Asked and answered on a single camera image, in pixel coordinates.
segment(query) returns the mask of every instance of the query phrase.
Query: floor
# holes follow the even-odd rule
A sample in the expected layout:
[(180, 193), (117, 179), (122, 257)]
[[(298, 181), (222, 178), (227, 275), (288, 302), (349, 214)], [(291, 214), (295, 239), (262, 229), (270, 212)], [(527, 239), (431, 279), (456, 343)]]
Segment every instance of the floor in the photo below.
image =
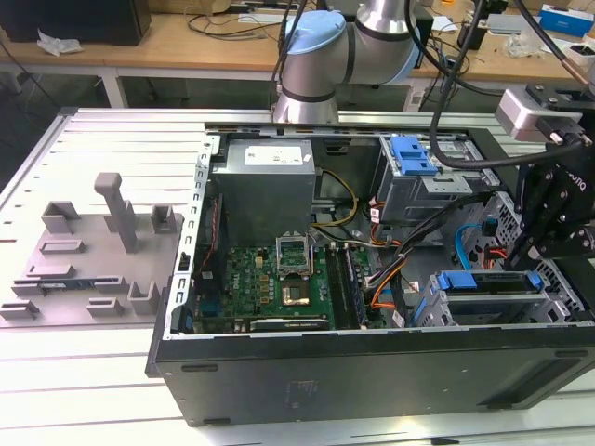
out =
[[(56, 107), (31, 79), (22, 75), (22, 91), (9, 94), (0, 85), (0, 190), (43, 135), (56, 114)], [(39, 80), (60, 106), (109, 107), (102, 85), (95, 77), (43, 75)], [(219, 81), (126, 78), (125, 90), (130, 107), (266, 109), (270, 83), (260, 81)], [(341, 85), (337, 89), (340, 110), (398, 111), (406, 89), (399, 86)], [(432, 112), (435, 88), (422, 111)], [(494, 112), (497, 98), (481, 97), (459, 91), (453, 97), (450, 112)]]

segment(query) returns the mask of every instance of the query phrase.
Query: gray power supply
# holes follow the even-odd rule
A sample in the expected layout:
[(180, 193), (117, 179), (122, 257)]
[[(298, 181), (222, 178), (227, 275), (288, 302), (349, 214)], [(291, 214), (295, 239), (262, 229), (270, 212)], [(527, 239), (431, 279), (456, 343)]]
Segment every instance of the gray power supply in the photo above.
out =
[(237, 139), (213, 179), (226, 197), (231, 244), (268, 246), (288, 231), (310, 228), (315, 183), (311, 143)]

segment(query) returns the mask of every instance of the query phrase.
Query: workbench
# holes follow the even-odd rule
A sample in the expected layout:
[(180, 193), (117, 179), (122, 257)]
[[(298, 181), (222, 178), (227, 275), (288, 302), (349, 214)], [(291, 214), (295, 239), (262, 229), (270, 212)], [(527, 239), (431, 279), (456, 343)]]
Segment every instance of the workbench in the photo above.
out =
[[(135, 211), (147, 212), (152, 203), (172, 203), (180, 211), (193, 184), (192, 145), (205, 123), (270, 119), (266, 111), (101, 109), (57, 117), (0, 194), (0, 299), (13, 296), (10, 285), (44, 229), (40, 216), (49, 200), (72, 201), (80, 213), (106, 214), (92, 183), (98, 172), (112, 171), (122, 175), (122, 195)], [(429, 113), (339, 115), (342, 124), (409, 128), (427, 128), (430, 119)], [(487, 128), (510, 154), (543, 150), (543, 145), (508, 137), (492, 115), (447, 113), (441, 125)], [(430, 444), (427, 439), (442, 438), (527, 446), (595, 441), (595, 372), (528, 411), (190, 428), (164, 381), (144, 374), (151, 338), (147, 324), (0, 330), (0, 444), (301, 446)]]
[[(433, 10), (460, 21), (471, 0), (457, 0), (451, 6), (435, 2)], [(216, 23), (228, 16), (213, 18)], [(196, 26), (204, 27), (204, 19)], [(255, 23), (230, 22), (210, 27), (213, 33), (233, 32), (252, 28)], [(276, 36), (278, 26), (268, 28)], [(441, 33), (446, 42), (455, 43), (458, 31)], [(464, 79), (473, 85), (505, 89), (511, 85), (540, 82), (543, 84), (573, 82), (570, 75), (551, 54), (543, 58), (512, 59), (505, 54), (503, 45), (507, 37), (490, 35), (483, 40), (479, 51), (469, 52), (470, 67)], [(45, 53), (35, 43), (7, 43), (13, 56), (32, 73), (93, 75), (102, 79), (110, 105), (127, 107), (122, 77), (169, 77), (182, 79), (238, 79), (268, 81), (277, 60), (277, 43), (270, 38), (240, 42), (209, 38), (188, 29), (181, 14), (153, 14), (152, 25), (138, 46), (110, 46), (85, 44), (81, 53), (61, 55), (59, 58)], [(456, 54), (446, 49), (447, 54)], [(0, 72), (20, 72), (0, 51)], [(400, 82), (408, 85), (406, 111), (419, 110), (421, 99), (436, 76), (436, 69), (424, 61), (411, 77)]]

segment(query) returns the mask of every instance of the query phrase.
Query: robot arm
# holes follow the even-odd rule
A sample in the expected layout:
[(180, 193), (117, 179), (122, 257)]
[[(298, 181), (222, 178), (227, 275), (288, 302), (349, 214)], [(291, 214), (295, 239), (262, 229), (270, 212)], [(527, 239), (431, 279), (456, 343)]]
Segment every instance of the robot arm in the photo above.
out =
[(508, 266), (524, 268), (538, 258), (595, 256), (595, 97), (587, 88), (528, 85), (506, 91), (496, 112), (519, 140), (546, 141), (581, 150), (555, 161), (521, 166), (516, 210), (522, 233)]
[(346, 23), (337, 12), (304, 13), (281, 72), (273, 120), (337, 123), (336, 85), (380, 85), (406, 77), (419, 51), (404, 14), (401, 0), (370, 0), (359, 9), (355, 23)]

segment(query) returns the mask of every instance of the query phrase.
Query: metal slotted platform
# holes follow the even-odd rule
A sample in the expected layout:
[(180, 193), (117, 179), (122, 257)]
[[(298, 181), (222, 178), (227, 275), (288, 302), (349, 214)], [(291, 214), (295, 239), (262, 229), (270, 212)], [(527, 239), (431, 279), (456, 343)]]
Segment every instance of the metal slotted platform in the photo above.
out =
[[(341, 121), (422, 126), (430, 117), (351, 112)], [(122, 195), (137, 212), (153, 203), (182, 212), (203, 123), (269, 120), (260, 111), (175, 110), (80, 110), (57, 118), (0, 195), (0, 300), (13, 297), (10, 285), (44, 229), (40, 216), (49, 200), (107, 213), (93, 180), (99, 171), (117, 171)], [(449, 114), (441, 124), (487, 127), (508, 153), (543, 149), (513, 141), (491, 115)], [(163, 380), (144, 374), (151, 337), (150, 325), (0, 331), (0, 444), (595, 443), (595, 372), (529, 411), (190, 428)]]

